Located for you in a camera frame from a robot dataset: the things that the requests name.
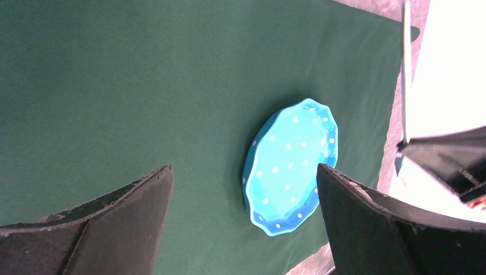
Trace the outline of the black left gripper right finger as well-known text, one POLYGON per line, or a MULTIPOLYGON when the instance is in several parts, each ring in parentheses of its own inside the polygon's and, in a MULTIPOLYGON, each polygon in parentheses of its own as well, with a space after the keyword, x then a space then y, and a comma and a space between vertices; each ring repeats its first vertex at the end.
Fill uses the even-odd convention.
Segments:
POLYGON ((326 164, 316 180, 337 274, 485 273, 485 224, 412 206, 326 164))

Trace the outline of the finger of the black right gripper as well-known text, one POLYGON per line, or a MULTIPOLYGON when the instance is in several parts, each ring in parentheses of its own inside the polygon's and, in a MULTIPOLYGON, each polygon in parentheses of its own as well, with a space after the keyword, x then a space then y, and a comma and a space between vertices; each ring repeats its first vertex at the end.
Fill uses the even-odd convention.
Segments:
POLYGON ((397 144, 410 159, 454 194, 485 193, 485 127, 397 144))

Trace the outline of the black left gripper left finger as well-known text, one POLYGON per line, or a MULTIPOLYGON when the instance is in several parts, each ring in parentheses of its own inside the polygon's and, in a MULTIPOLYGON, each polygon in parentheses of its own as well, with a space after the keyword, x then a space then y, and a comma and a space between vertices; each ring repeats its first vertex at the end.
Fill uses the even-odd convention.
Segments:
POLYGON ((151 274, 173 168, 35 223, 1 227, 2 274, 151 274))

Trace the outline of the dark green cloth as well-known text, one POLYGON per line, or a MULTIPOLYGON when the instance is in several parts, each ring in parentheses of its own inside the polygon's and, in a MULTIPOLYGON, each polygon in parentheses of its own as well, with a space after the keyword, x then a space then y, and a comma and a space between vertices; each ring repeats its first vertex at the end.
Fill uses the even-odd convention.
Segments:
POLYGON ((399 22, 334 1, 2 1, 1 224, 169 164, 155 274, 286 274, 327 242, 324 221, 254 226, 246 152, 309 97, 338 125, 338 169, 375 187, 401 41, 399 22))

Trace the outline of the silver fork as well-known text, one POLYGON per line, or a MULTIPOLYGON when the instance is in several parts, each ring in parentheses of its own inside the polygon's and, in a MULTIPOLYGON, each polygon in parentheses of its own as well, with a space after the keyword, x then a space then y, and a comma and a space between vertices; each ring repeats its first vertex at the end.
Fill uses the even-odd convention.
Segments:
POLYGON ((403 1, 402 9, 402 72, 401 72, 401 99, 402 99, 402 128, 403 128, 403 144, 408 144, 410 138, 407 134, 407 113, 406 113, 406 101, 407 92, 411 90, 411 7, 410 1, 403 1))

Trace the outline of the blue polka dot plate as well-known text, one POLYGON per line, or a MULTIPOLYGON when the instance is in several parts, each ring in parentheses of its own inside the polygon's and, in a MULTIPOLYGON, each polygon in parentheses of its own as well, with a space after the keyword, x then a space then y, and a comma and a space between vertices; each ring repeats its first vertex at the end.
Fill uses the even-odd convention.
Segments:
POLYGON ((295 231, 319 206, 317 169, 338 162, 338 125, 311 98, 275 112, 248 150, 242 193, 251 223, 273 237, 295 231))

